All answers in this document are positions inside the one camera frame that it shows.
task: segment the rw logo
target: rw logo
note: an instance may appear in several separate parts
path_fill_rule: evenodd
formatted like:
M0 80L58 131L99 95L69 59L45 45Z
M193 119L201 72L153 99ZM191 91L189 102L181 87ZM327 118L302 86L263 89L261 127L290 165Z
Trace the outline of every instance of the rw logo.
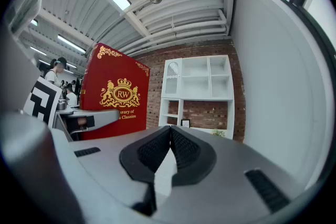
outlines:
M107 83L107 89L102 88L102 97L99 104L102 106L113 106L129 108L131 106L139 106L140 94L138 93L138 87L131 89L132 83L125 79L118 79L118 86L114 86L111 80Z

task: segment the gray machine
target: gray machine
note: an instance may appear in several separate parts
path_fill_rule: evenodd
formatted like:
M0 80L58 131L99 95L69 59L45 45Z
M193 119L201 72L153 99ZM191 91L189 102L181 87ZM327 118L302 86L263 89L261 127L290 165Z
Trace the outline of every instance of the gray machine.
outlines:
M57 222L247 223L271 216L303 192L250 147L185 127L78 142L18 113L6 114L0 127L10 171ZM74 154L91 148L96 150ZM177 174L171 195L156 208L152 174L167 148Z
M55 113L53 127L63 131L68 139L68 141L73 141L73 137L78 133L89 132L99 128L102 128L110 123L113 123L119 119L120 112L117 109L112 110L82 110L79 108L72 108L66 110L59 110ZM67 128L62 120L64 119L76 119L76 118L86 118L87 125L81 127L77 130L73 130L68 133Z

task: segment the brick wall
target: brick wall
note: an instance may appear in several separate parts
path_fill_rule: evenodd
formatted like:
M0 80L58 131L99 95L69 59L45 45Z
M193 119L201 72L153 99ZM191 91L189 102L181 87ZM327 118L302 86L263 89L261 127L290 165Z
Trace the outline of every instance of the brick wall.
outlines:
M209 55L228 55L229 57L235 95L235 127L233 138L237 141L243 141L245 133L244 85L239 60L231 39L207 41L193 45L173 46L134 57L151 69L148 92L147 128L156 127L159 124L165 61L175 58ZM183 108L183 118L190 119L192 127L226 129L226 102L184 101ZM170 103L170 113L177 113L177 105L174 102Z

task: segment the red sign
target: red sign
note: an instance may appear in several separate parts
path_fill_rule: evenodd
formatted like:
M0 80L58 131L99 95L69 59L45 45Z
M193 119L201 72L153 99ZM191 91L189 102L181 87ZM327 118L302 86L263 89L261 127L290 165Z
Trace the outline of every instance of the red sign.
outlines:
M120 118L81 134L83 140L129 134L146 129L150 69L109 46L95 45L83 78L80 108L118 109Z

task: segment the white shelf unit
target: white shelf unit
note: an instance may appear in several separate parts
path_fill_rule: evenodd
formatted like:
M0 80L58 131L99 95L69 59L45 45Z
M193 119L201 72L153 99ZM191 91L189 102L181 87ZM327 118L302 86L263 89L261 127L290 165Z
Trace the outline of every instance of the white shelf unit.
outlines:
M226 138L233 138L235 103L232 73L228 55L178 58L165 63L159 126L167 125L168 117L181 125L184 100L227 101ZM178 113L169 114L169 102L178 101Z

